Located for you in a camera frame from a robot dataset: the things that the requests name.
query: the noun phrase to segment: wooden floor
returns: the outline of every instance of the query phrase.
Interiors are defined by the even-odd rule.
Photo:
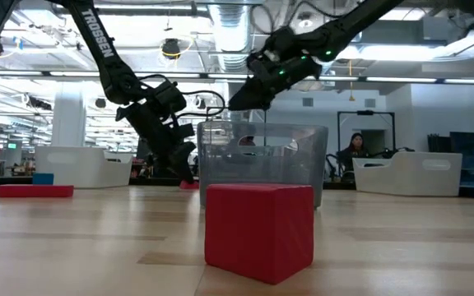
[[[474,200],[323,192],[311,268],[269,286],[205,266],[197,193],[0,201],[0,296],[474,296]]]

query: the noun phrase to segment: blue box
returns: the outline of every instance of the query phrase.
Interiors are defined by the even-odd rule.
[[[34,173],[32,175],[33,185],[54,185],[53,173]]]

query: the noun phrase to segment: computer monitor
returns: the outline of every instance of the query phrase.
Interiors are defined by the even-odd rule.
[[[474,132],[450,132],[453,152],[474,156]]]

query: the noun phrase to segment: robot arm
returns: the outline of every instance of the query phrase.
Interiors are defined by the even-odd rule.
[[[187,105],[176,83],[164,78],[158,87],[143,83],[120,58],[98,17],[93,0],[49,0],[67,8],[100,71],[105,96],[118,108],[117,120],[126,118],[138,135],[149,145],[161,168],[174,171],[181,179],[193,183],[188,156],[195,149],[184,138],[194,136],[191,124],[180,126],[175,113]],[[0,0],[0,33],[19,0]]]
[[[259,52],[249,55],[253,78],[231,98],[229,109],[269,109],[277,93],[308,76],[319,77],[322,68],[312,58],[333,61],[358,33],[402,1],[365,0],[346,15],[301,35],[295,35],[288,26],[274,31]],[[455,2],[474,16],[474,0]]]

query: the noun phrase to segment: clear plastic bin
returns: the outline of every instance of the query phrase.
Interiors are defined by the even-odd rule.
[[[243,140],[253,136],[253,144]],[[205,122],[197,127],[201,205],[220,183],[311,185],[321,206],[328,129],[274,123]]]

